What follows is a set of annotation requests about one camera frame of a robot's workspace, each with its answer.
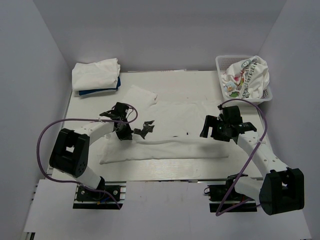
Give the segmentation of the plain white t shirt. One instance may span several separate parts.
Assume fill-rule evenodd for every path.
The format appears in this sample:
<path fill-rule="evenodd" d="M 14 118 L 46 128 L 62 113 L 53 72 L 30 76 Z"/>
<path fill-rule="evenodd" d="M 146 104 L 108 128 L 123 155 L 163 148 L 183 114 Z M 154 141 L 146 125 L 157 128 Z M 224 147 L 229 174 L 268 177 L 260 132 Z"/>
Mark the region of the plain white t shirt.
<path fill-rule="evenodd" d="M 141 130 L 145 122 L 152 132 L 132 140 L 119 140 L 113 133 L 102 138 L 97 153 L 101 165 L 140 160 L 215 159 L 229 156 L 228 143 L 202 138 L 207 115 L 217 115 L 219 101 L 168 102 L 157 99 L 154 92 L 132 85 L 122 98 L 123 103 L 135 107 L 138 118 L 130 124 Z"/>

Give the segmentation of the white printed t shirt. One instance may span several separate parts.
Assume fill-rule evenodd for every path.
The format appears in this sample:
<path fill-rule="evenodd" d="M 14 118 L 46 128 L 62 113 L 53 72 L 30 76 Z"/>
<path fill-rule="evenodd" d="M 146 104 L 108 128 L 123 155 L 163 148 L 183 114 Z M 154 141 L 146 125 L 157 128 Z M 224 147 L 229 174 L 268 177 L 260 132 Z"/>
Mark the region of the white printed t shirt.
<path fill-rule="evenodd" d="M 220 76 L 223 93 L 232 99 L 262 99 L 270 83 L 268 64 L 257 55 L 232 63 Z"/>

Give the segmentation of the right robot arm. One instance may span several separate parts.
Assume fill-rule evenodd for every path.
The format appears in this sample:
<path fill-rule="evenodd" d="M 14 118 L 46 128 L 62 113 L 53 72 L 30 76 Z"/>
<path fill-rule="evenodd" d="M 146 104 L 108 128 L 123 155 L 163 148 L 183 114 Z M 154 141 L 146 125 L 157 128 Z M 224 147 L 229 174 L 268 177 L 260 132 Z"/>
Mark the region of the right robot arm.
<path fill-rule="evenodd" d="M 210 199 L 220 204 L 215 214 L 220 216 L 249 201 L 255 201 L 271 216 L 305 206 L 305 178 L 299 168 L 290 168 L 264 143 L 251 122 L 244 122 L 238 106 L 219 105 L 219 116 L 207 115 L 200 133 L 202 138 L 234 141 L 248 155 L 245 165 L 254 163 L 263 181 L 252 179 L 241 169 L 227 177 L 222 188 L 208 186 Z"/>

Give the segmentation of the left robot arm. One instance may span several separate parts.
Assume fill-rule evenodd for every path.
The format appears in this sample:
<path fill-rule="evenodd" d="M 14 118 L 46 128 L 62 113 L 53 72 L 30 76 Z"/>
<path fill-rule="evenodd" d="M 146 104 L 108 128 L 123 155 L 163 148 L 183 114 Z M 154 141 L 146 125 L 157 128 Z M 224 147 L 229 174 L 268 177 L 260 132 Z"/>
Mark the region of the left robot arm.
<path fill-rule="evenodd" d="M 110 110 L 101 113 L 97 119 L 81 119 L 81 122 L 88 122 L 82 127 L 60 130 L 49 165 L 87 187 L 88 193 L 94 199 L 103 198 L 106 193 L 105 180 L 88 166 L 90 146 L 111 133 L 115 133 L 121 141 L 131 140 L 133 130 L 130 127 L 132 121 L 128 120 L 129 110 L 137 111 L 127 103 L 117 102 Z"/>

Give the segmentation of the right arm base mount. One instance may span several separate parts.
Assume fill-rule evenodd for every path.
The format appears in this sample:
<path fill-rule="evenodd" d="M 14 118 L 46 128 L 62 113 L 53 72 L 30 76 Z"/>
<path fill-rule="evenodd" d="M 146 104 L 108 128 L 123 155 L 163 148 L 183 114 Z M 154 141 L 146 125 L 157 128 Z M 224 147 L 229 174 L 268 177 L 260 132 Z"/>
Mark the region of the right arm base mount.
<path fill-rule="evenodd" d="M 209 208 L 211 213 L 215 213 L 218 210 L 218 207 L 223 200 L 223 197 L 227 193 L 227 190 L 229 188 L 225 184 L 214 184 L 214 185 L 208 185 L 203 193 L 205 196 L 209 199 Z M 227 197 L 225 203 L 221 207 L 221 212 L 225 209 L 228 209 L 240 202 L 246 201 L 249 199 L 246 195 L 237 193 L 234 189 L 230 193 L 230 195 Z M 238 206 L 236 208 L 231 209 L 228 211 L 229 213 L 253 213 L 257 212 L 258 207 L 254 200 L 250 200 L 245 202 L 243 205 Z"/>

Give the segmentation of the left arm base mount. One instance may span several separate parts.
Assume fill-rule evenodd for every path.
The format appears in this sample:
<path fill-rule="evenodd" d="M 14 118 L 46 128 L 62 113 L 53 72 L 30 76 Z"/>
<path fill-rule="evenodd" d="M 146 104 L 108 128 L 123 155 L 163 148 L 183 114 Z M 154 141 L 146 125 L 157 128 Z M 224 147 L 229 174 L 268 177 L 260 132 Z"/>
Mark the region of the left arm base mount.
<path fill-rule="evenodd" d="M 125 182 L 107 182 L 105 191 L 109 192 L 122 207 L 126 196 Z M 78 210 L 119 210 L 116 202 L 108 195 L 104 194 L 99 200 L 93 198 L 93 192 L 79 185 L 76 188 L 73 209 Z"/>

